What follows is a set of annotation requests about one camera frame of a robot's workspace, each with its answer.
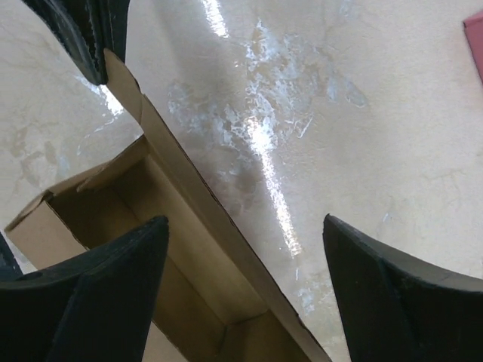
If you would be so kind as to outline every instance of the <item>marble floor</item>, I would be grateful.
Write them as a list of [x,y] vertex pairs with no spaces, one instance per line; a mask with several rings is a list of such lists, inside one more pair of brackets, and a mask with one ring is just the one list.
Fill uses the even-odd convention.
[[[332,213],[483,276],[477,0],[131,0],[126,63],[334,362]],[[0,226],[141,130],[20,0],[0,3]]]

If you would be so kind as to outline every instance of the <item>cardboard edge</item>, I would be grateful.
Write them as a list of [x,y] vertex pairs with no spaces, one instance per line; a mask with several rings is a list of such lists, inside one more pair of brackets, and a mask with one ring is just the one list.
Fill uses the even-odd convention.
[[141,122],[143,99],[140,86],[127,66],[109,49],[104,49],[107,69],[107,87],[134,117],[137,123]]
[[5,232],[11,232],[15,229],[25,218],[28,217],[33,211],[39,207],[42,202],[50,201],[52,198],[56,197],[60,193],[71,189],[74,186],[77,186],[79,183],[84,181],[87,177],[91,174],[96,173],[104,167],[104,164],[98,165],[93,167],[89,170],[86,170],[82,173],[78,173],[75,176],[72,176],[64,181],[57,183],[56,185],[50,187],[49,189],[44,190],[41,192],[37,197],[35,197],[32,201],[30,201],[27,206],[25,206],[15,217],[14,219],[5,226]]
[[132,142],[124,151],[105,163],[96,173],[77,187],[77,192],[98,190],[112,179],[121,176],[149,154],[148,142],[144,135]]

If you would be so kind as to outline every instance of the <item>cardboard box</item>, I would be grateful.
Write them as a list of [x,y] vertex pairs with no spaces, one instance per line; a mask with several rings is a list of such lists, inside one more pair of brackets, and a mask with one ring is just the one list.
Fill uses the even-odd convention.
[[144,136],[35,199],[9,238],[45,268],[165,215],[170,247],[144,360],[329,361],[125,64],[109,51],[106,63]]

